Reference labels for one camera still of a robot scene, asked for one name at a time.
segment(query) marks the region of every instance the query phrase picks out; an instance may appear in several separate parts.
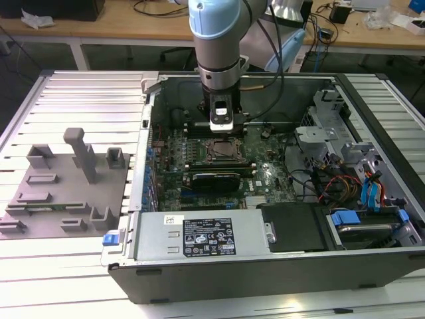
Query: power supply label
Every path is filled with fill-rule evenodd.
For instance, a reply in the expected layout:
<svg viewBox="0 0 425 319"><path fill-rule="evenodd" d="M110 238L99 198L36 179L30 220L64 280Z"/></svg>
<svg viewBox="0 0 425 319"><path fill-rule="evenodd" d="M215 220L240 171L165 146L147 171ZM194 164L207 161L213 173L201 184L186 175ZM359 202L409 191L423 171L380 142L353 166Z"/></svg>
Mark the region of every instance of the power supply label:
<svg viewBox="0 0 425 319"><path fill-rule="evenodd" d="M232 219L185 219L183 254L186 257L236 255Z"/></svg>

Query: blue cable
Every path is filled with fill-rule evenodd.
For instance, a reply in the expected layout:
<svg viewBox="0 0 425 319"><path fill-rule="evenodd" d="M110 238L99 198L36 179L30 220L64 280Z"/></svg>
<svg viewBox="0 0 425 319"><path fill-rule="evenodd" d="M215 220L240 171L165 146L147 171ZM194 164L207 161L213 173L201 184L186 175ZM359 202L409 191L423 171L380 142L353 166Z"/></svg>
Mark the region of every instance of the blue cable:
<svg viewBox="0 0 425 319"><path fill-rule="evenodd" d="M316 56L316 62L314 64L314 69L313 72L316 73L317 72L317 66L319 65L319 56L321 54L320 52L320 47L321 47L321 29L318 25L316 25L317 28L317 33L319 34L319 46L317 47L317 56Z"/></svg>

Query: metal bracket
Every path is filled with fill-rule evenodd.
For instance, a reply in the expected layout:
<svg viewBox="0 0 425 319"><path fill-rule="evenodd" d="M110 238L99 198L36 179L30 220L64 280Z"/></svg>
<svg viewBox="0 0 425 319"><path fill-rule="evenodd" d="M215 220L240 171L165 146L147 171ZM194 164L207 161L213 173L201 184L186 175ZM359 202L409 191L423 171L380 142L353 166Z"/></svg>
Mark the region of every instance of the metal bracket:
<svg viewBox="0 0 425 319"><path fill-rule="evenodd" d="M318 128L317 126L300 126L296 134L304 143L326 143L338 140L337 132L333 128Z"/></svg>
<svg viewBox="0 0 425 319"><path fill-rule="evenodd" d="M356 164L365 158L365 154L374 150L372 143L346 143L341 148L341 154L345 163Z"/></svg>
<svg viewBox="0 0 425 319"><path fill-rule="evenodd" d="M159 72L157 71L148 71L143 73L141 79L141 91L144 94L152 93L161 88L161 79L159 77Z"/></svg>

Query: red wire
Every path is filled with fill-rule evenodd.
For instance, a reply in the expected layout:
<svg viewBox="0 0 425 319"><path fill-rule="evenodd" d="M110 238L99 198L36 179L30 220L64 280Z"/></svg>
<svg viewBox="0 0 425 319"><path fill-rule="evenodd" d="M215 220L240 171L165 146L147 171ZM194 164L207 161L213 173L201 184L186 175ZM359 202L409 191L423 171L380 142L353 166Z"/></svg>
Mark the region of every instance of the red wire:
<svg viewBox="0 0 425 319"><path fill-rule="evenodd" d="M155 147L157 147L157 146L158 146L158 143L159 143L159 141L161 140L161 134L162 134L161 126L160 126L160 125L158 125L158 127L159 127L159 135L158 135L158 140L157 140L157 142L155 143Z"/></svg>
<svg viewBox="0 0 425 319"><path fill-rule="evenodd" d="M349 178L349 179L352 179L352 180L354 180L356 183L358 183L359 185L362 185L362 183L359 181L359 179L358 178L356 178L356 177L353 177L353 176L350 176L350 175L338 175L338 176L335 176L335 177L333 177L330 181L329 181L329 183L326 185L326 187L325 187L325 191L327 191L327 189L331 186L331 184L333 183L333 181L335 181L336 179L343 179L343 178ZM323 199L323 195L320 195L320 197L319 197L319 201L321 201Z"/></svg>
<svg viewBox="0 0 425 319"><path fill-rule="evenodd" d="M367 171L366 172L366 176L367 177L370 177L370 176L372 176L372 173L371 172L369 172L369 171ZM377 182L378 182L378 184L380 185L380 187L381 187L381 195L380 195L380 197L379 197L379 201L380 201L380 203L381 203L381 206L382 207L385 207L385 204L384 204L384 199L385 199L385 186L379 181L379 179L377 180Z"/></svg>

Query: robotic arm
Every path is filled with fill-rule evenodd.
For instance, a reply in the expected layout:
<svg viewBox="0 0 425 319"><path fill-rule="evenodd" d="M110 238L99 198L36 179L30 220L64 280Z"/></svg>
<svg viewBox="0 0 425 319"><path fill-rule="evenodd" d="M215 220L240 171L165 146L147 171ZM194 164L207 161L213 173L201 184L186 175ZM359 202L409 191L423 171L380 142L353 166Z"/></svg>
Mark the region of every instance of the robotic arm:
<svg viewBox="0 0 425 319"><path fill-rule="evenodd" d="M189 23L194 35L203 85L205 103L203 110L205 116L209 118L210 129L217 133L233 132L246 121L240 105L240 77L249 64L247 56L240 56L240 41L266 12L272 0L175 0L175 2L189 7ZM255 43L252 44L249 35L245 39L251 43L251 47L256 46Z"/></svg>

